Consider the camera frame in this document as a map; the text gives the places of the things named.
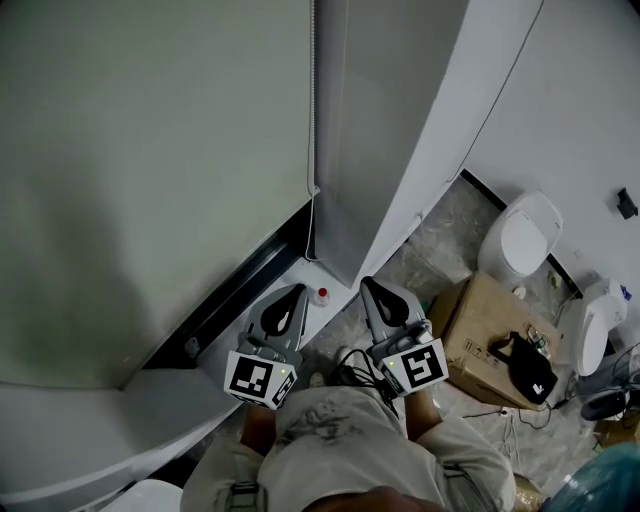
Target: floor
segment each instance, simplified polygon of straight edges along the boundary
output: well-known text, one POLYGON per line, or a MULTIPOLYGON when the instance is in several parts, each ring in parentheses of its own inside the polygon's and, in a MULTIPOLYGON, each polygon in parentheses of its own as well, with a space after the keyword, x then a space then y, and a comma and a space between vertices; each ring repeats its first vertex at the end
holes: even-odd
MULTIPOLYGON (((473 185, 458 178, 376 275, 408 288, 421 301, 431 302, 445 288, 476 270, 482 240, 499 213, 473 185)), ((550 272, 552 268, 545 262, 523 284, 527 289, 525 300, 552 321, 570 293, 564 284, 557 289, 550 285, 550 272)), ((370 340, 364 306, 360 297, 356 297, 303 349, 305 363, 299 383, 304 387, 304 376, 313 371, 328 375, 340 347, 365 348, 370 340)), ((569 379, 566 368, 555 370, 559 382, 549 398, 551 404, 564 395, 569 379)), ((496 410, 495 406, 482 404, 446 382, 436 384, 433 394, 443 415, 476 415, 496 410)), ((544 426, 537 429, 521 422, 517 415, 493 414, 468 421, 511 460, 515 472, 531 479, 545 494, 553 495, 567 475, 595 455, 595 439, 593 424, 580 418, 578 400, 552 411, 546 424, 548 415, 549 411, 522 412, 523 420, 544 426)), ((192 450, 191 456, 200 457, 214 436, 238 436, 242 418, 240 409, 192 450)))

